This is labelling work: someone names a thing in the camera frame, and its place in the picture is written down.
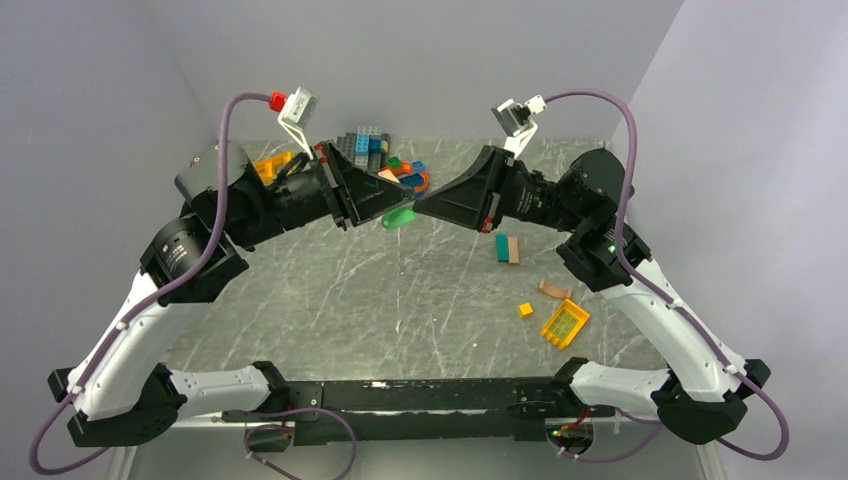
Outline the green key tag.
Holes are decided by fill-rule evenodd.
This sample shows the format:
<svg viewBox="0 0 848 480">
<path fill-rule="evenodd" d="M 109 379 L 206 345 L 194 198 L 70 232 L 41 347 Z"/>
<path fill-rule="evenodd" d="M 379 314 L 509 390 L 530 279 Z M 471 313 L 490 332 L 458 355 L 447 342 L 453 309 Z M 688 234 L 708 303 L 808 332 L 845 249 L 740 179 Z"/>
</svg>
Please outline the green key tag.
<svg viewBox="0 0 848 480">
<path fill-rule="evenodd" d="M 416 217 L 412 207 L 399 207 L 384 214 L 381 225 L 385 230 L 397 230 L 414 221 Z"/>
</svg>

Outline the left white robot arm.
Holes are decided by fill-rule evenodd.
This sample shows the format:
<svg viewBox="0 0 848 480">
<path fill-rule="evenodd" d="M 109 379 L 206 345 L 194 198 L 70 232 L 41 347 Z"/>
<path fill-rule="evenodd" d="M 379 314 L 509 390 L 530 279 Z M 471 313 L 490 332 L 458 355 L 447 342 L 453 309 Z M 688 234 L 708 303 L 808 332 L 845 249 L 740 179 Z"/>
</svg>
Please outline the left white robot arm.
<svg viewBox="0 0 848 480">
<path fill-rule="evenodd" d="M 148 244 L 125 304 L 83 362 L 49 377 L 54 397 L 74 406 L 67 428 L 76 446 L 137 446 L 187 418 L 241 410 L 272 420 L 291 407 L 289 385 L 269 361 L 191 373 L 165 357 L 186 324 L 247 270 L 244 251 L 325 217 L 356 227 L 413 198 L 329 141 L 299 160 L 303 170 L 265 184 L 232 143 L 208 148 L 176 176 L 183 208 Z"/>
</svg>

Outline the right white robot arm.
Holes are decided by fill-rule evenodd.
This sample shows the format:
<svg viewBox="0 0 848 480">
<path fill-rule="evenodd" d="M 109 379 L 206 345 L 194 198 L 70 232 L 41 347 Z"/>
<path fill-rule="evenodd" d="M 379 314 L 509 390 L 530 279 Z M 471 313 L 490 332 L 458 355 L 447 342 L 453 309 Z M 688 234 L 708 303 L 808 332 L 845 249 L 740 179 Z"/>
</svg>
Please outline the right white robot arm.
<svg viewBox="0 0 848 480">
<path fill-rule="evenodd" d="M 414 210 L 480 233 L 513 218 L 566 234 L 557 248 L 566 269 L 624 313 L 662 355 L 660 370 L 606 367 L 568 360 L 553 376 L 551 399 L 561 415 L 609 406 L 660 421 L 696 445 L 734 431 L 746 399 L 769 378 L 767 365 L 721 345 L 672 304 L 672 288 L 647 244 L 614 226 L 625 170 L 608 150 L 581 154 L 551 181 L 500 147 L 484 147 L 456 179 L 418 199 Z"/>
</svg>

